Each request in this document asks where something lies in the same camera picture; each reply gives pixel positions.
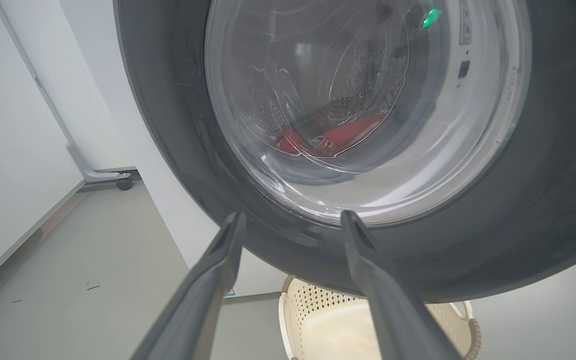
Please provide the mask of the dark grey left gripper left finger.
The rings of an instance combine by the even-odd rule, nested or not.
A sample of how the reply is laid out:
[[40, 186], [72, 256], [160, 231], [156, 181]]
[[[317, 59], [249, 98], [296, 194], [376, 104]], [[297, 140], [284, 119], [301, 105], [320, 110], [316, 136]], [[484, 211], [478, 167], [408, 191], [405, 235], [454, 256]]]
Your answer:
[[135, 349], [132, 360], [210, 359], [222, 302], [237, 280], [246, 229], [244, 212], [226, 217]]

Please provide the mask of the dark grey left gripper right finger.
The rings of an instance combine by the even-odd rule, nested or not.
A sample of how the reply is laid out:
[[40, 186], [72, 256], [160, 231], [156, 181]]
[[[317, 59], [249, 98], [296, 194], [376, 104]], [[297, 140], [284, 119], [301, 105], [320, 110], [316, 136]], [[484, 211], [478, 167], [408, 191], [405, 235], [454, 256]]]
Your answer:
[[368, 300], [382, 359], [460, 360], [421, 297], [380, 253], [359, 215], [343, 210], [340, 220], [350, 276]]

